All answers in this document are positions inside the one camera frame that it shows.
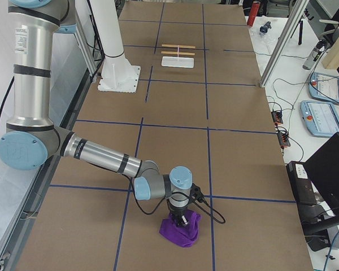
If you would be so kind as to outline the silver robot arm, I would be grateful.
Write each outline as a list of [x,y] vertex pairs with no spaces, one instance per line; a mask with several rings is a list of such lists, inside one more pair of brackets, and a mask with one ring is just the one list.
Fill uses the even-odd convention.
[[15,16],[14,115],[0,139],[0,158],[11,168],[31,170],[54,155],[72,157],[134,179],[138,200],[163,198],[178,226],[190,221],[192,173],[183,166],[160,174],[143,161],[79,137],[49,118],[53,35],[76,30],[74,1],[9,1]]

